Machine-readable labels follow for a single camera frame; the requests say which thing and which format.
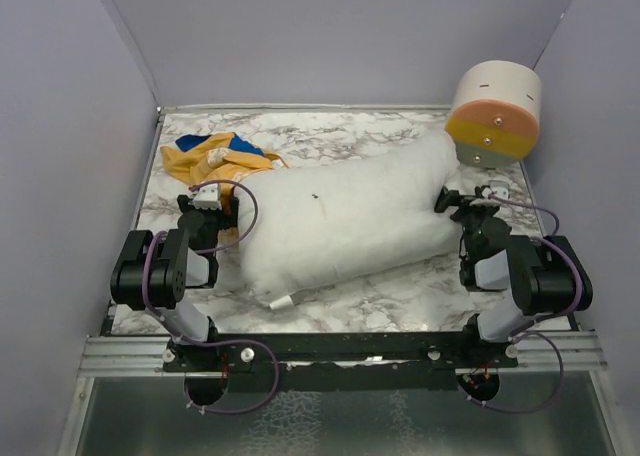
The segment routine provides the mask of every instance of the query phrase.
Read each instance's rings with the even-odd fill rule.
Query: screw
[[[162,353],[162,361],[164,361],[165,363],[171,363],[175,359],[176,359],[176,355],[170,349],[165,349],[164,353]]]
[[[518,348],[516,348],[513,344],[510,344],[509,346],[507,346],[507,349],[505,349],[504,354],[507,356],[507,358],[513,359],[518,356]]]
[[[253,361],[253,357],[256,354],[253,352],[253,349],[251,348],[244,348],[242,350],[242,352],[240,353],[240,359],[244,362],[244,363],[250,363],[251,361]]]

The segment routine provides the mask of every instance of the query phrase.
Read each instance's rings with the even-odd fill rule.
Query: white pillow
[[[254,297],[274,309],[298,290],[414,263],[459,243],[459,226],[433,211],[444,185],[461,184],[445,132],[365,160],[256,173],[243,184],[259,216],[240,243],[242,274]],[[253,204],[244,191],[235,195],[243,233]]]

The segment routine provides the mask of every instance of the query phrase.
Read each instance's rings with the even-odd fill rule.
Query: lavender wall
[[[571,0],[104,0],[162,105],[447,103],[486,59],[533,66]]]
[[[595,326],[629,426],[640,428],[640,8],[574,0],[536,71],[542,135],[526,161],[593,280]],[[640,435],[633,433],[640,449]]]
[[[0,454],[53,454],[156,103],[99,0],[0,0]]]

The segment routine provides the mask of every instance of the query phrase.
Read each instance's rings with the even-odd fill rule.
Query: glass panel
[[[553,374],[503,376],[495,402],[533,406],[555,382]],[[185,403],[179,379],[97,380],[80,454],[613,455],[587,373],[568,374],[558,403],[531,416],[425,390],[280,393],[243,416],[201,416]]]

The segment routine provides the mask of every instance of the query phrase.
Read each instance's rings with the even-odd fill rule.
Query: marble surface
[[[442,129],[443,112],[288,113],[247,112],[170,114],[164,121],[140,217],[139,229],[153,232],[176,226],[176,197],[186,185],[167,174],[159,147],[183,134],[234,131],[282,155],[290,166],[317,166],[381,154]],[[519,164],[500,170],[462,167],[471,185],[501,180],[511,199],[531,202]],[[506,207],[500,216],[514,234],[540,235],[534,211]],[[218,256],[214,289],[188,290],[187,297],[224,332],[449,331],[462,328],[474,313],[491,308],[502,296],[469,293],[458,281],[457,253],[307,291],[290,310],[272,312],[253,300],[240,276],[236,250]],[[566,318],[545,329],[568,329]],[[152,334],[164,330],[149,315],[119,305],[112,334]]]

